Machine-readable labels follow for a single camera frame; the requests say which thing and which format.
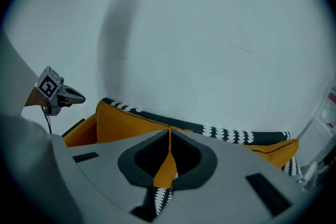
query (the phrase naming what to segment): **black rectangular slot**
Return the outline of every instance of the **black rectangular slot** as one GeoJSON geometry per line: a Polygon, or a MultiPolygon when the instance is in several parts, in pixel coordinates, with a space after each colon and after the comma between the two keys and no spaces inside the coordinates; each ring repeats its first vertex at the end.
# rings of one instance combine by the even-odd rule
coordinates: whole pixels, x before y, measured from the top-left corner
{"type": "Polygon", "coordinates": [[[73,160],[76,163],[80,163],[83,161],[87,161],[88,159],[92,159],[92,158],[96,158],[99,155],[96,152],[90,152],[90,153],[85,153],[85,154],[81,154],[81,155],[77,155],[77,156],[73,156],[73,160]]]}
{"type": "Polygon", "coordinates": [[[273,216],[282,213],[291,206],[291,203],[262,174],[250,175],[246,179],[273,216]]]}

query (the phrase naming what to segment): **gray surface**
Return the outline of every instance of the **gray surface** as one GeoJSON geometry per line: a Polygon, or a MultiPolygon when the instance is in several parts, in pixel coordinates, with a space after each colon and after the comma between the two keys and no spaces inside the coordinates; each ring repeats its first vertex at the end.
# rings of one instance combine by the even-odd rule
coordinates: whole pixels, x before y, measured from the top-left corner
{"type": "MultiPolygon", "coordinates": [[[[1,154],[9,180],[31,204],[56,222],[82,223],[81,213],[55,162],[49,134],[21,117],[0,117],[0,126],[1,154]]],[[[21,197],[14,192],[9,204],[15,206],[16,199],[21,197]]]]}
{"type": "MultiPolygon", "coordinates": [[[[127,182],[118,169],[117,160],[124,150],[156,133],[69,150],[73,156],[97,152],[100,157],[78,163],[78,167],[109,200],[130,211],[142,204],[145,189],[127,182]]],[[[304,197],[292,178],[252,151],[203,135],[182,133],[211,147],[218,165],[214,175],[201,188],[175,191],[156,223],[217,223],[220,219],[230,223],[260,223],[271,220],[272,215],[245,178],[255,173],[263,174],[293,204],[304,197]]]]}
{"type": "Polygon", "coordinates": [[[263,174],[290,202],[304,197],[300,186],[280,169],[235,144],[182,132],[212,148],[218,158],[214,175],[201,188],[175,191],[156,223],[260,223],[271,214],[245,177],[263,174]]]}
{"type": "Polygon", "coordinates": [[[312,202],[317,198],[320,192],[320,189],[315,189],[314,191],[307,192],[304,199],[301,199],[299,202],[293,204],[286,211],[277,215],[271,220],[266,221],[265,224],[295,223],[300,217],[302,217],[302,214],[304,212],[307,212],[307,209],[312,205],[312,202]]]}
{"type": "Polygon", "coordinates": [[[61,136],[52,135],[51,141],[59,170],[78,205],[83,223],[147,223],[116,206],[87,180],[69,154],[61,136]]]}
{"type": "Polygon", "coordinates": [[[313,161],[320,162],[325,153],[324,149],[328,148],[330,143],[333,143],[330,130],[320,120],[314,119],[300,138],[300,147],[295,155],[299,166],[305,167],[313,161]]]}
{"type": "Polygon", "coordinates": [[[312,162],[317,162],[318,164],[323,161],[323,159],[333,150],[336,146],[336,139],[333,138],[330,142],[320,151],[320,153],[312,160],[312,162]]]}
{"type": "Polygon", "coordinates": [[[118,168],[118,158],[126,149],[139,144],[160,131],[115,142],[70,147],[72,156],[96,152],[99,157],[77,163],[86,178],[109,200],[131,211],[143,204],[146,189],[131,185],[118,168]]]}

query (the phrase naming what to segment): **orange fabric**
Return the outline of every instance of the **orange fabric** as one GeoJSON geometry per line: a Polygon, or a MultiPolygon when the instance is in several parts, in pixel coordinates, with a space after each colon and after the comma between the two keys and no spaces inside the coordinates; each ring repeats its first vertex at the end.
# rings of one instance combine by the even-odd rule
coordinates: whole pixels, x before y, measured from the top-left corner
{"type": "Polygon", "coordinates": [[[98,143],[112,142],[157,130],[169,129],[165,124],[146,120],[102,101],[97,105],[96,114],[98,143]]]}
{"type": "Polygon", "coordinates": [[[67,147],[95,144],[97,142],[96,114],[87,118],[64,137],[67,147]]]}
{"type": "Polygon", "coordinates": [[[172,132],[169,130],[169,152],[159,171],[154,177],[154,187],[170,188],[173,184],[174,177],[177,173],[176,162],[171,153],[172,149],[172,132]]]}
{"type": "Polygon", "coordinates": [[[299,140],[291,139],[269,146],[242,145],[278,168],[288,163],[299,149],[299,140]]]}

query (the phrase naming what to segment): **patterned trim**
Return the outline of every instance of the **patterned trim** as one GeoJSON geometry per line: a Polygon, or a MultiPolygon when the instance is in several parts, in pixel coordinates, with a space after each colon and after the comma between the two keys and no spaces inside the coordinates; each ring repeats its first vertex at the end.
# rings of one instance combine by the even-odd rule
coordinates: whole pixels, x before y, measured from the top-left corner
{"type": "Polygon", "coordinates": [[[296,177],[297,175],[302,176],[301,169],[298,165],[298,162],[296,161],[295,157],[284,165],[283,168],[281,168],[283,172],[285,172],[289,176],[296,177]]]}
{"type": "Polygon", "coordinates": [[[154,197],[154,205],[156,215],[158,216],[162,209],[171,201],[173,197],[173,188],[155,188],[155,197],[154,197]]]}
{"type": "Polygon", "coordinates": [[[182,130],[191,130],[194,133],[203,134],[204,136],[227,141],[229,143],[241,145],[273,145],[290,139],[289,132],[251,132],[229,130],[221,127],[200,125],[159,116],[108,98],[104,98],[102,101],[118,109],[122,109],[149,120],[161,122],[173,127],[178,127],[182,130]]]}

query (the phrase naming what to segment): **black cable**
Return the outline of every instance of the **black cable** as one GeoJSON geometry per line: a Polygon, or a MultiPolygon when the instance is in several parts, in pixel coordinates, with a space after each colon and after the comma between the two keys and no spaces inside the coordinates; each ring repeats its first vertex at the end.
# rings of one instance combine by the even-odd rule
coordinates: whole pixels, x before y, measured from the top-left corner
{"type": "Polygon", "coordinates": [[[52,134],[52,132],[51,132],[51,122],[50,122],[50,118],[49,118],[49,116],[45,116],[44,115],[44,117],[46,118],[46,120],[47,120],[47,123],[48,123],[48,127],[49,127],[49,133],[51,133],[52,134]]]}

